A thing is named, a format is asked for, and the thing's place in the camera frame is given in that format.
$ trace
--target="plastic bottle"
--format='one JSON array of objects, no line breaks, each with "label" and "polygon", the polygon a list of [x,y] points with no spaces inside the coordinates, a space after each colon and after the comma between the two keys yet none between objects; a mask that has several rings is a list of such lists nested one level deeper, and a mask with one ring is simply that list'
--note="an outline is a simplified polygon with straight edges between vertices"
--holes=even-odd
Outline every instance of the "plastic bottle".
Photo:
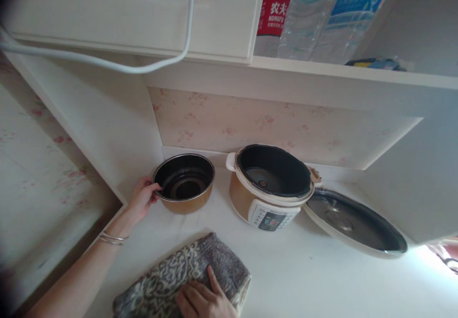
[{"label": "plastic bottle", "polygon": [[278,57],[310,60],[336,0],[291,0]]},{"label": "plastic bottle", "polygon": [[262,0],[254,55],[276,58],[290,0]]},{"label": "plastic bottle", "polygon": [[369,29],[383,0],[337,0],[310,60],[346,64]]}]

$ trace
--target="cabinet door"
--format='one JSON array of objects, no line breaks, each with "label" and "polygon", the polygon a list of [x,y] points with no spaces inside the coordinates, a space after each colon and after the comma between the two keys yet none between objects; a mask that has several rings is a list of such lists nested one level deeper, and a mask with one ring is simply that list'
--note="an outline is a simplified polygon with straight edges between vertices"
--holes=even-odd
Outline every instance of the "cabinet door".
[{"label": "cabinet door", "polygon": [[[249,63],[262,0],[195,0],[190,58]],[[148,55],[185,44],[188,0],[13,0],[4,25],[23,40]]]}]

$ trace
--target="silver bracelet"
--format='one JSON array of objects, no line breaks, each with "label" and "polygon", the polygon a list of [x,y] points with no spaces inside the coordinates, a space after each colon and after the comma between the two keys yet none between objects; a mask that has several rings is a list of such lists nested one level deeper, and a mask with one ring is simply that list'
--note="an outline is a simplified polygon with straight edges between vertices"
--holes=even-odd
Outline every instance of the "silver bracelet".
[{"label": "silver bracelet", "polygon": [[105,243],[108,243],[108,244],[112,244],[112,245],[123,245],[123,243],[115,242],[115,241],[106,239],[104,235],[100,235],[99,238],[100,238],[101,241],[104,241]]},{"label": "silver bracelet", "polygon": [[126,238],[114,237],[112,235],[109,235],[106,231],[102,232],[102,236],[108,239],[113,239],[113,240],[126,240],[127,238],[129,238],[129,236],[127,236]]}]

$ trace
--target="hand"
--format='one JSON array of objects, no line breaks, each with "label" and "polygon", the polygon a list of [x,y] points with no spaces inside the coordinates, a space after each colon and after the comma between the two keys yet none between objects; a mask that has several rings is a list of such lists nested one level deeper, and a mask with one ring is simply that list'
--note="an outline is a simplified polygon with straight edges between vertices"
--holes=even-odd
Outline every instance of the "hand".
[{"label": "hand", "polygon": [[151,177],[142,177],[134,188],[132,198],[125,210],[125,214],[136,224],[148,213],[149,207],[159,198],[156,190],[162,190],[159,184],[151,183]]},{"label": "hand", "polygon": [[184,318],[238,318],[239,315],[208,266],[208,277],[213,291],[205,285],[191,281],[180,288],[177,296],[178,307]]}]

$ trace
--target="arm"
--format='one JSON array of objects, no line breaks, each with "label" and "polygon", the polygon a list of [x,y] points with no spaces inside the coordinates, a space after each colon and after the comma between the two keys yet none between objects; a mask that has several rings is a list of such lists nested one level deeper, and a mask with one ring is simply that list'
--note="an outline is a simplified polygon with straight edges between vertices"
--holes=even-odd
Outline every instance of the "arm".
[{"label": "arm", "polygon": [[[129,236],[135,225],[148,213],[149,206],[157,201],[154,192],[160,189],[157,183],[151,184],[149,177],[142,178],[126,210],[112,222],[106,233],[120,238]],[[27,317],[82,317],[97,295],[121,247],[97,240],[40,299]]]}]

